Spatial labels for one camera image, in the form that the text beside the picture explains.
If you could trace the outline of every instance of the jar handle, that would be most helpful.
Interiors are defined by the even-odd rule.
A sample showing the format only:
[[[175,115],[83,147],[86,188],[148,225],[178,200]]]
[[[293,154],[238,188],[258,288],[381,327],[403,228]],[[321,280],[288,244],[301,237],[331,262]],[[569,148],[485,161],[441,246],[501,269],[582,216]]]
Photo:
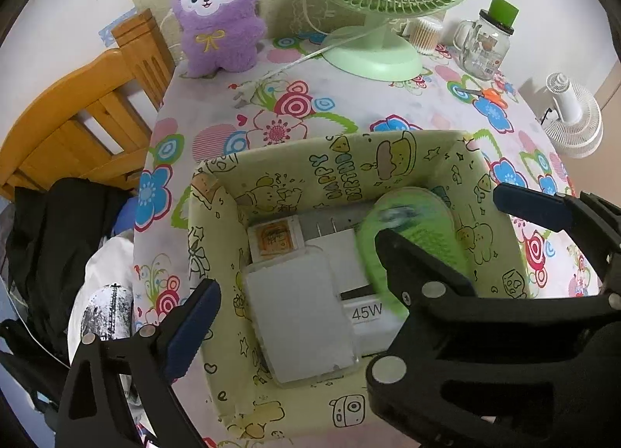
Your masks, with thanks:
[[[474,21],[462,21],[457,26],[457,31],[455,32],[455,36],[453,37],[453,45],[457,48],[457,50],[464,50],[464,45],[466,43],[468,35],[470,34],[470,30],[474,28],[474,24],[475,24]],[[468,29],[468,33],[466,34],[465,37],[462,38],[461,32],[464,31],[465,28]],[[459,45],[458,40],[464,40],[461,46]]]

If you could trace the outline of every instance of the fan base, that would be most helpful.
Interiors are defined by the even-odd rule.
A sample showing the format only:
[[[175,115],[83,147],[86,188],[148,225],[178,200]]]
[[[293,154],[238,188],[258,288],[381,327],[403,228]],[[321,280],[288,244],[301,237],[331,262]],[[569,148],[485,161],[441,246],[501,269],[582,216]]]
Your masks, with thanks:
[[[322,47],[359,35],[367,28],[346,26],[325,38]],[[349,74],[371,80],[399,82],[418,77],[422,61],[417,50],[404,38],[387,30],[383,44],[375,44],[374,33],[324,52],[326,61]]]

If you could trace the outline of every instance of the fan stand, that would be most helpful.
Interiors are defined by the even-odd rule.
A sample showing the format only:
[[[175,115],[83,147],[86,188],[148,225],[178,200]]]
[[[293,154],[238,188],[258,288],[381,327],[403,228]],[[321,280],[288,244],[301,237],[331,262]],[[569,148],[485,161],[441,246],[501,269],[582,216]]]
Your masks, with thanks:
[[[322,47],[354,37],[386,22],[382,16],[367,16],[364,26],[346,26],[330,33]],[[392,32],[389,24],[369,35],[324,52],[324,58],[349,74],[372,80],[399,82],[411,80],[422,72],[417,50],[404,38]]]

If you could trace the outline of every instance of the yellow patterned box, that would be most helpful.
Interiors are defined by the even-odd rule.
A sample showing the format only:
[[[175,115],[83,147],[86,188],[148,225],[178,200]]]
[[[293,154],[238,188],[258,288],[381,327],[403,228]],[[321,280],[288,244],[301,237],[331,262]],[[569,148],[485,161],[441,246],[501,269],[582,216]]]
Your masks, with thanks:
[[[250,257],[249,224],[375,200],[396,187],[442,197],[457,223],[479,296],[527,297],[524,263],[507,215],[492,201],[489,166],[458,131],[352,134],[263,147],[200,163],[192,181],[189,232],[209,229],[201,247],[222,290],[213,337],[203,344],[220,419],[238,438],[287,438],[378,421],[370,411],[364,366],[353,375],[279,388],[260,357],[241,269]]]

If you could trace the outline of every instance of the orange scissors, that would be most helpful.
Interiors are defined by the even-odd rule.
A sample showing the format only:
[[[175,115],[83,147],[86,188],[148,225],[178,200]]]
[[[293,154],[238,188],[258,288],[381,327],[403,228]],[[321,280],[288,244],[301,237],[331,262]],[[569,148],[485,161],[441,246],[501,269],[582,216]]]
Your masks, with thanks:
[[[503,110],[508,108],[507,102],[501,98],[498,92],[495,89],[485,89],[484,91],[474,91],[471,89],[462,89],[460,87],[455,88],[456,92],[467,93],[472,96],[479,96],[480,98],[485,98],[490,102],[498,105]]]

